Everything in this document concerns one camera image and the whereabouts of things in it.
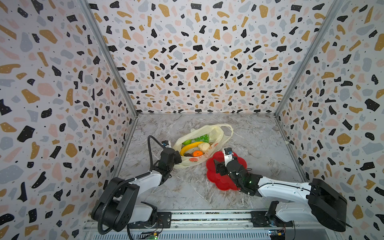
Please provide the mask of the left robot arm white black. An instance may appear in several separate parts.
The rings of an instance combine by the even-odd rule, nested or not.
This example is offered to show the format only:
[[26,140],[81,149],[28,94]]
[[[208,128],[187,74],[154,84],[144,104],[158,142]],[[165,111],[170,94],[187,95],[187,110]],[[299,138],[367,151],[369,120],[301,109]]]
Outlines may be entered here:
[[135,178],[109,181],[95,207],[91,218],[98,222],[98,232],[120,232],[130,224],[152,227],[158,224],[158,208],[137,201],[138,196],[165,183],[175,165],[182,162],[181,155],[172,148],[164,148],[154,169]]

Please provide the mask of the orange fruit toy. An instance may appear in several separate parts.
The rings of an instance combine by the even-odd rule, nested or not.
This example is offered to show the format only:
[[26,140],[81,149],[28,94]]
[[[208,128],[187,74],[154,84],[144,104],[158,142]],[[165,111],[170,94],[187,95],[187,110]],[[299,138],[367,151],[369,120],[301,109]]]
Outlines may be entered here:
[[202,151],[194,151],[193,152],[193,157],[199,157],[202,156],[204,153]]

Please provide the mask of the cream plastic bag orange print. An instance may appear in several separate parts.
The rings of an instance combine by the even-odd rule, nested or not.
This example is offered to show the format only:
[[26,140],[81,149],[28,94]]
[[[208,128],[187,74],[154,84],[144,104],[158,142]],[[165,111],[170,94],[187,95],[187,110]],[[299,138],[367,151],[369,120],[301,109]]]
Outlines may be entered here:
[[206,162],[214,153],[221,151],[234,134],[229,124],[205,125],[179,138],[173,149],[181,155],[182,162],[176,169],[186,169]]

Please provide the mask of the beige bun toy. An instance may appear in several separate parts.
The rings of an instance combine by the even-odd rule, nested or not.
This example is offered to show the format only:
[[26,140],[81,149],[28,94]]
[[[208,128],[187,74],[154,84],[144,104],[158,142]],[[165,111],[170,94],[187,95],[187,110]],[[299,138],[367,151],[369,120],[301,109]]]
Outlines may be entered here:
[[201,152],[206,153],[210,149],[211,145],[206,142],[202,142],[198,145],[198,148]]

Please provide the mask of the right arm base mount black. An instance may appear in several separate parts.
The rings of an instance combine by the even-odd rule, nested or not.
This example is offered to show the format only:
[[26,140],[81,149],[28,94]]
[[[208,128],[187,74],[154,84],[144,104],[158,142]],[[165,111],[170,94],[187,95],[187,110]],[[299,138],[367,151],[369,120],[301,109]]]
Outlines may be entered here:
[[277,217],[276,211],[251,211],[251,223],[254,228],[284,227],[285,222]]

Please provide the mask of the lime green bumpy fruit toy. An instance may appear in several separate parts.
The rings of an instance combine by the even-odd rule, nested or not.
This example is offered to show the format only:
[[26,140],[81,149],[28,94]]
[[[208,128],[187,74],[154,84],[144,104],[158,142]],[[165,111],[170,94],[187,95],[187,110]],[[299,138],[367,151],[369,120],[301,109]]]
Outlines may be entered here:
[[183,142],[183,145],[184,145],[184,146],[187,146],[187,145],[189,145],[189,144],[191,144],[191,143],[192,143],[192,139],[189,139],[189,140],[184,141],[184,142]]

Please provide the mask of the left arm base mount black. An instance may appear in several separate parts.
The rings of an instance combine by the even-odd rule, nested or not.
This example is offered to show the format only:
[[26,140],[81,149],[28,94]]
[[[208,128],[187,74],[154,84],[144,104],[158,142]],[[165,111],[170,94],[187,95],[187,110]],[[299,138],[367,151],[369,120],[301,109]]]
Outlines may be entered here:
[[147,229],[169,229],[171,227],[171,220],[172,212],[153,212],[150,218],[142,223],[142,226]]

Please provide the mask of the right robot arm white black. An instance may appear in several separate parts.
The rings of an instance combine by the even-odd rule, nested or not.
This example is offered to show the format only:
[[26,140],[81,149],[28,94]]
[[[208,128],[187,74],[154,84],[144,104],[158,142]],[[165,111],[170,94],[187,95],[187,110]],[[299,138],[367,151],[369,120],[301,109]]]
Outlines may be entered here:
[[274,199],[266,219],[275,226],[294,221],[317,221],[336,232],[345,232],[349,226],[347,200],[321,179],[313,179],[310,183],[278,181],[248,172],[236,159],[214,163],[216,173],[229,177],[239,192]]

